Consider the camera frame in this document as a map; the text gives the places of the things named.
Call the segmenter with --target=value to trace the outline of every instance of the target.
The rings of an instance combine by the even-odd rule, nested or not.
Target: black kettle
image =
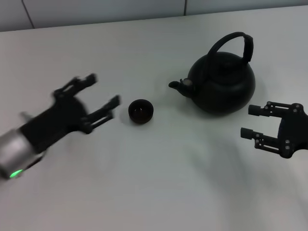
[[[217,52],[236,37],[244,37],[243,58],[228,52]],[[253,38],[243,32],[223,37],[191,67],[188,77],[173,81],[169,87],[191,98],[204,111],[227,114],[244,107],[254,94],[255,75],[248,62],[254,50]]]

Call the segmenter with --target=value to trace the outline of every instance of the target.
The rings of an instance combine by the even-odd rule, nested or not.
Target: kettle handle
[[[208,72],[211,66],[211,63],[214,59],[215,54],[217,51],[228,41],[231,39],[237,38],[237,37],[244,37],[244,53],[242,61],[244,64],[247,64],[251,61],[252,54],[254,51],[254,41],[253,38],[243,32],[234,32],[232,34],[226,35],[222,39],[220,39],[218,42],[214,44],[214,46],[210,49],[210,51],[207,54],[207,65],[205,65],[205,71]]]

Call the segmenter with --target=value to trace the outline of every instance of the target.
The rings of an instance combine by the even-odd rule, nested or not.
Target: small black cup
[[[136,124],[145,124],[153,117],[153,105],[147,100],[135,100],[128,107],[130,119]]]

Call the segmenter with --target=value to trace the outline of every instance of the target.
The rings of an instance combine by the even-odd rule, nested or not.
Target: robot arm
[[[308,150],[308,116],[303,105],[267,102],[264,108],[250,105],[248,114],[281,118],[277,138],[241,128],[241,137],[254,139],[255,148],[279,154],[283,158],[291,158],[293,153],[300,149]]]
[[[18,129],[0,137],[0,174],[9,178],[39,162],[45,150],[68,133],[90,134],[95,128],[113,118],[112,110],[120,105],[115,96],[99,110],[88,114],[77,93],[96,83],[96,76],[84,80],[74,78],[53,93],[54,104],[30,119]]]

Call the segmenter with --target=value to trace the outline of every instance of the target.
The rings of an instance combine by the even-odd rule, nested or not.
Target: green led light
[[[17,170],[16,172],[13,172],[11,175],[10,175],[10,178],[13,178],[13,177],[16,177],[19,173],[21,173],[23,170]]]

